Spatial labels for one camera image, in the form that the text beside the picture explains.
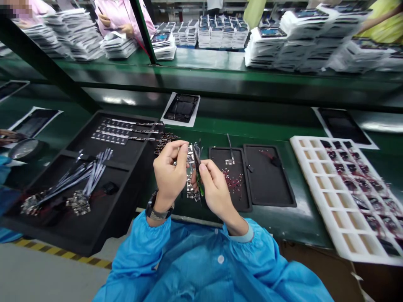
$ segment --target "gray floor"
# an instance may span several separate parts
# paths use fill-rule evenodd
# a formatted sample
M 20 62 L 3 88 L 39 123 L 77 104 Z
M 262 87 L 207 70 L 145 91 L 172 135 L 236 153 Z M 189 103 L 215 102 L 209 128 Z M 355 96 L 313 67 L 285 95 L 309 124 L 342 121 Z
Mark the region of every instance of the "gray floor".
M 110 238 L 94 257 L 112 261 L 127 236 Z M 105 283 L 109 270 L 12 243 L 0 245 L 0 301 L 86 302 Z

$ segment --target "watch strap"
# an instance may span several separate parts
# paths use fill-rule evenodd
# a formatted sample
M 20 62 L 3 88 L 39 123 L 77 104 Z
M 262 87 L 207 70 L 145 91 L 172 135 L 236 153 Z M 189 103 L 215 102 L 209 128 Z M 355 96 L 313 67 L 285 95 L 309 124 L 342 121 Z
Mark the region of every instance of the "watch strap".
M 147 202 L 147 208 L 146 208 L 146 216 L 151 218 L 152 220 L 163 220 L 163 219 L 168 219 L 169 216 L 171 216 L 171 213 L 174 209 L 174 205 L 172 205 L 172 207 L 166 211 L 166 212 L 156 212 L 154 211 L 154 205 L 155 205 L 155 201 L 157 199 L 157 192 L 158 190 L 156 190 L 152 195 L 150 200 Z

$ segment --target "person's left hand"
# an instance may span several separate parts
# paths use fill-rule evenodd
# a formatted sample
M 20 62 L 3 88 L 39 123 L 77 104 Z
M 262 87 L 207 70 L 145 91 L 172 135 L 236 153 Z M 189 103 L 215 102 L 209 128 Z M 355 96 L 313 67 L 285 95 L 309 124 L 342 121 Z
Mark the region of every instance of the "person's left hand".
M 120 26 L 119 31 L 123 34 L 126 34 L 126 36 L 128 36 L 129 38 L 132 38 L 134 36 L 134 29 L 130 23 Z
M 7 136 L 7 138 L 0 138 L 0 146 L 8 145 L 17 142 L 20 138 L 17 132 L 0 129 L 0 136 Z
M 168 211 L 179 193 L 186 185 L 188 165 L 187 141 L 173 141 L 167 143 L 160 155 L 154 160 L 155 179 L 158 193 L 154 210 L 156 212 Z

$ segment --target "blue sleeve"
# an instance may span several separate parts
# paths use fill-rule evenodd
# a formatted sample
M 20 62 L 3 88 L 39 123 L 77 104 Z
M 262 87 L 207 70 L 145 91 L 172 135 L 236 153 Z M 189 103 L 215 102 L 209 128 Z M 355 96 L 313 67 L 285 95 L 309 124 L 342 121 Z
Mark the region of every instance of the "blue sleeve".
M 267 230 L 245 220 L 253 229 L 253 239 L 247 243 L 230 240 L 230 251 L 246 270 L 286 301 L 333 301 L 316 274 L 301 263 L 288 262 Z M 225 225 L 224 235 L 231 239 Z
M 119 247 L 106 284 L 93 301 L 141 301 L 152 285 L 155 266 L 170 238 L 171 218 L 163 225 L 148 225 L 145 211 L 133 221 L 130 236 Z

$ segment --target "black tray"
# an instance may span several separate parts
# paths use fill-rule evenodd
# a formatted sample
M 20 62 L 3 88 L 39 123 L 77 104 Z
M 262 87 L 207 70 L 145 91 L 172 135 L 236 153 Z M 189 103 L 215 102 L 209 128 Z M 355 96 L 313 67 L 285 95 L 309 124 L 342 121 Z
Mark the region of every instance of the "black tray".
M 243 146 L 247 166 L 252 204 L 260 206 L 296 207 L 295 197 L 287 175 L 283 168 L 275 167 L 270 159 L 259 150 L 268 151 L 280 161 L 280 154 L 275 146 L 248 145 Z
M 231 159 L 230 148 L 209 148 L 209 159 L 211 159 L 220 170 L 228 169 L 231 177 L 237 177 L 239 174 L 243 174 L 242 181 L 242 195 L 231 193 L 231 200 L 234 207 L 239 212 L 251 212 L 251 193 L 249 188 L 248 175 L 246 174 L 246 163 L 242 148 L 232 148 L 234 153 L 235 165 L 226 165 L 225 160 Z
M 0 218 L 3 227 L 42 240 L 65 250 L 83 256 L 91 256 L 102 249 L 106 239 L 120 237 L 127 233 L 137 208 L 137 196 L 144 181 L 152 171 L 155 158 L 155 142 L 128 141 L 125 146 L 91 139 L 97 126 L 105 118 L 115 118 L 132 122 L 158 122 L 157 118 L 127 115 L 100 110 L 79 131 L 75 138 L 63 149 L 53 162 L 28 187 L 37 189 L 48 187 L 62 177 L 83 149 L 83 160 L 88 155 L 95 156 L 106 148 L 113 149 L 113 156 L 105 161 L 106 169 L 94 192 L 97 192 L 108 181 L 114 182 L 119 191 L 114 195 L 106 195 L 90 202 L 91 212 L 76 216 L 73 211 L 64 214 L 60 222 L 54 226 L 40 226 L 39 218 L 20 214 L 20 205 L 14 204 Z M 163 130 L 164 126 L 139 127 L 138 129 Z M 156 134 L 143 133 L 142 136 L 155 137 Z M 82 182 L 60 196 L 71 196 L 75 190 L 83 189 Z

